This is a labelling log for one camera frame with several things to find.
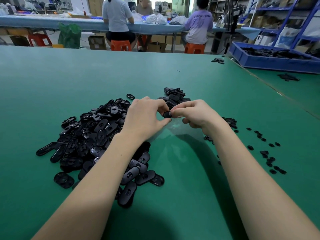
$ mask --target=seated person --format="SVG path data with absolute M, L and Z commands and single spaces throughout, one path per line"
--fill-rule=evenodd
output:
M 142 16 L 148 16 L 153 14 L 153 9 L 149 5 L 149 0 L 140 0 L 140 4 L 136 7 L 136 12 L 141 14 Z M 143 42 L 142 35 L 138 36 L 138 41 L 142 46 L 142 51 L 145 52 L 147 50 L 148 44 L 151 41 L 151 37 L 152 35 L 147 35 L 146 42 Z
M 136 35 L 129 31 L 127 19 L 131 24 L 134 18 L 128 4 L 123 0 L 105 0 L 102 5 L 102 18 L 109 23 L 109 32 L 106 34 L 106 42 L 111 47 L 111 40 L 129 40 L 131 49 L 137 43 Z
M 212 14 L 206 9 L 209 0 L 197 0 L 199 11 L 191 14 L 184 27 L 189 30 L 189 33 L 182 36 L 182 42 L 190 44 L 205 44 L 207 42 L 207 32 L 210 31 L 214 25 Z

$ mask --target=left hand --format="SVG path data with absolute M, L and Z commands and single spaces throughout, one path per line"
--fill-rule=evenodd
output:
M 170 118 L 161 121 L 156 118 L 157 112 L 163 116 L 167 111 L 169 107 L 163 99 L 135 99 L 128 109 L 121 133 L 144 142 L 169 124 Z

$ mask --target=brown shirt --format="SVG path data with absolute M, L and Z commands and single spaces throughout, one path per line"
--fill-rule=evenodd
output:
M 147 16 L 153 14 L 152 7 L 150 5 L 147 6 L 147 8 L 142 7 L 141 4 L 139 4 L 136 7 L 136 12 L 141 14 L 142 16 Z

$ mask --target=right hand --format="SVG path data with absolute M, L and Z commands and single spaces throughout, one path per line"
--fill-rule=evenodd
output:
M 174 106 L 170 111 L 173 118 L 184 117 L 182 120 L 184 124 L 189 124 L 192 128 L 202 129 L 202 132 L 207 136 L 209 136 L 209 128 L 214 127 L 215 123 L 224 121 L 203 100 L 183 102 Z

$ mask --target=person in purple shirt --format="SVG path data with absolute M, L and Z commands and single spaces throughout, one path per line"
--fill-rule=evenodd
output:
M 197 0 L 199 11 L 192 13 L 188 21 L 184 24 L 184 27 L 189 30 L 189 33 L 181 38 L 184 45 L 186 45 L 186 43 L 205 44 L 207 42 L 207 32 L 209 32 L 214 25 L 212 14 L 206 10 L 208 4 L 209 0 Z

